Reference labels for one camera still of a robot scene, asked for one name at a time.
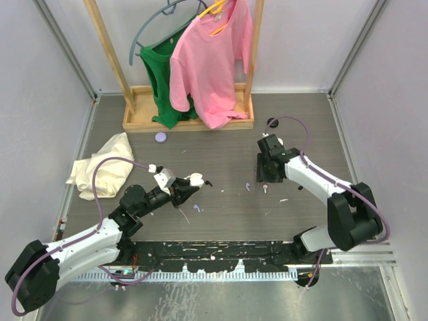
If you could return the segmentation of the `white earbud case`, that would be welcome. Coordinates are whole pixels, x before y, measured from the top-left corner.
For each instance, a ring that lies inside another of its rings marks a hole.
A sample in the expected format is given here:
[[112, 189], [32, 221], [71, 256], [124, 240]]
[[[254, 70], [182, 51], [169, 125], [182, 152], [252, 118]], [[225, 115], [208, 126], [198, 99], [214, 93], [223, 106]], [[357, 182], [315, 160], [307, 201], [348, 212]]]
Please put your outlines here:
[[189, 185], [192, 187], [201, 188], [205, 184], [203, 175], [201, 173], [192, 173], [191, 175], [185, 177], [185, 180], [189, 181]]

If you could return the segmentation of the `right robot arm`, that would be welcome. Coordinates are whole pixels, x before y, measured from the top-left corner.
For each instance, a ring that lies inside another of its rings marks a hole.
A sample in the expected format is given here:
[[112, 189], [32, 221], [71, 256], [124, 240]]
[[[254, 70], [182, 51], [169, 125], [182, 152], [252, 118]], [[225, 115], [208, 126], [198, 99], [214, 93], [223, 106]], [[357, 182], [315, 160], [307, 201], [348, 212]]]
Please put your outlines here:
[[348, 251], [384, 233], [384, 225], [370, 187], [338, 179], [315, 165], [300, 150], [285, 149], [274, 134], [257, 141], [256, 181], [281, 183], [287, 179], [311, 192], [326, 206], [327, 223], [293, 237], [292, 252], [309, 263], [322, 249]]

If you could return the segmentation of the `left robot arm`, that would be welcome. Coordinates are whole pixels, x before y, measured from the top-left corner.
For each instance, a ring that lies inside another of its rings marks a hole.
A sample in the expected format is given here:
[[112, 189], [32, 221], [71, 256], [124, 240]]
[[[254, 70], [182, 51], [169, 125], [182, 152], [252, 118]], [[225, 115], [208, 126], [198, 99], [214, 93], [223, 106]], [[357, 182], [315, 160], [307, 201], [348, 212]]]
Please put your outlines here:
[[179, 207], [204, 183], [197, 175], [151, 191], [131, 185], [119, 206], [99, 224], [59, 241], [28, 243], [5, 275], [13, 292], [13, 313], [24, 316], [42, 307], [65, 284], [95, 267], [113, 261], [130, 263], [134, 257], [131, 237], [142, 227], [140, 218], [167, 203]]

